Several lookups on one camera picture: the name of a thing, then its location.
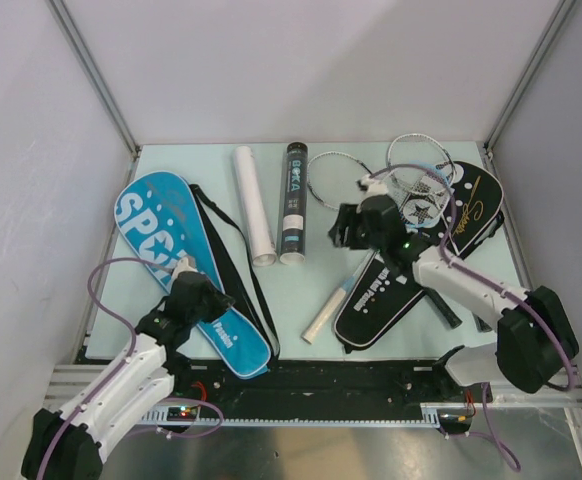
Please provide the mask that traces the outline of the light blue racket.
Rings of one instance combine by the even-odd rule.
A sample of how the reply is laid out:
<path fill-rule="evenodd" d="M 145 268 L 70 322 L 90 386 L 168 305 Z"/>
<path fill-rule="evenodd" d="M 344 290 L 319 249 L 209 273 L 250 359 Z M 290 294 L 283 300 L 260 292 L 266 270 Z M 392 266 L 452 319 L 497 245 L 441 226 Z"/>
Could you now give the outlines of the light blue racket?
<path fill-rule="evenodd" d="M 390 178 L 394 185 L 392 195 L 397 200 L 401 219 L 406 221 L 407 229 L 432 227 L 437 223 L 449 199 L 445 190 L 448 180 L 441 164 L 410 161 L 400 167 L 388 166 L 387 171 L 377 180 L 382 181 L 384 178 Z M 342 310 L 344 301 L 350 297 L 362 271 L 375 257 L 375 252 L 367 253 L 354 273 L 333 292 L 302 333 L 301 338 L 305 342 L 312 344 L 327 321 Z"/>

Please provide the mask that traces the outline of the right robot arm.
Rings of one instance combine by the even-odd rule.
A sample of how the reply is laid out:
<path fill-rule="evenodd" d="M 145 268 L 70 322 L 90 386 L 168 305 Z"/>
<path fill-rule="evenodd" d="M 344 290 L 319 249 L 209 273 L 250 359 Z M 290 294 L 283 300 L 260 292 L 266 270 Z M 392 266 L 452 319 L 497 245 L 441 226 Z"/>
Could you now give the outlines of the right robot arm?
<path fill-rule="evenodd" d="M 551 289 L 510 286 L 467 265 L 476 240 L 494 223 L 496 210 L 479 205 L 481 217 L 461 233 L 450 205 L 440 220 L 420 232 L 409 229 L 386 195 L 342 204 L 328 232 L 337 248 L 369 250 L 353 291 L 337 314 L 336 337 L 347 350 L 365 350 L 428 293 L 462 305 L 490 326 L 494 342 L 459 344 L 439 358 L 435 393 L 457 400 L 470 385 L 505 379 L 533 394 L 542 387 L 569 391 L 579 346 L 565 309 Z"/>

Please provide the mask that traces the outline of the blue racket cover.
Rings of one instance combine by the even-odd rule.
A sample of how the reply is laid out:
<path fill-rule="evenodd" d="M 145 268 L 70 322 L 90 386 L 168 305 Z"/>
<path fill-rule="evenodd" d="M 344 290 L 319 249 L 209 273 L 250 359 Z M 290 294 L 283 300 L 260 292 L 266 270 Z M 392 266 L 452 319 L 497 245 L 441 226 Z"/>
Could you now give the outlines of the blue racket cover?
<path fill-rule="evenodd" d="M 182 176 L 156 171 L 132 181 L 114 207 L 118 231 L 133 253 L 166 291 L 175 269 L 187 260 L 222 293 L 234 300 L 219 319 L 198 329 L 229 370 L 246 380 L 270 370 L 279 356 L 276 327 L 253 268 L 254 296 L 244 281 L 209 213 L 236 229 L 237 223 L 202 188 Z"/>

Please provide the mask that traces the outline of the black shuttlecock tube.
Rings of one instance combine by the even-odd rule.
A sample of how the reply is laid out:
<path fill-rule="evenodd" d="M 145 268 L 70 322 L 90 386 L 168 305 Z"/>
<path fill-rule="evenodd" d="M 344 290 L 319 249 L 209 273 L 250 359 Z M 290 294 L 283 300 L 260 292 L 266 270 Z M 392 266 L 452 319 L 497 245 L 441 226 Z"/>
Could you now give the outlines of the black shuttlecock tube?
<path fill-rule="evenodd" d="M 287 146 L 284 157 L 279 229 L 279 259 L 297 265 L 305 259 L 308 147 L 302 142 Z"/>

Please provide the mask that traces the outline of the white shuttlecock tube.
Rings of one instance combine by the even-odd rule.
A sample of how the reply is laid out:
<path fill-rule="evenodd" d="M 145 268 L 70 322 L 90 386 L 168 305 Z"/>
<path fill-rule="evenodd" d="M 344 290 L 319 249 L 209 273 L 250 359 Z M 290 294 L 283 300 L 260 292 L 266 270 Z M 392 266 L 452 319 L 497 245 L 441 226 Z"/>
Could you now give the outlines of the white shuttlecock tube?
<path fill-rule="evenodd" d="M 238 146 L 233 152 L 233 164 L 246 221 L 251 263 L 255 267 L 271 266 L 276 262 L 277 255 L 252 149 L 249 146 Z"/>

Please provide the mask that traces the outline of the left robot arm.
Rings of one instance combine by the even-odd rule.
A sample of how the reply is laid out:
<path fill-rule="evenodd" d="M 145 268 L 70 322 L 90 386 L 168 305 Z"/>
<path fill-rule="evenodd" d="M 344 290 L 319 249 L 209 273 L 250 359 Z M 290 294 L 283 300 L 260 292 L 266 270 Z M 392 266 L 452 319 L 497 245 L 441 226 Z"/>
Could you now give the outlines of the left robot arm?
<path fill-rule="evenodd" d="M 191 391 L 189 361 L 177 350 L 194 327 L 219 319 L 233 303 L 207 276 L 179 273 L 108 367 L 59 410 L 35 414 L 22 476 L 99 478 L 112 451 L 145 413 Z"/>

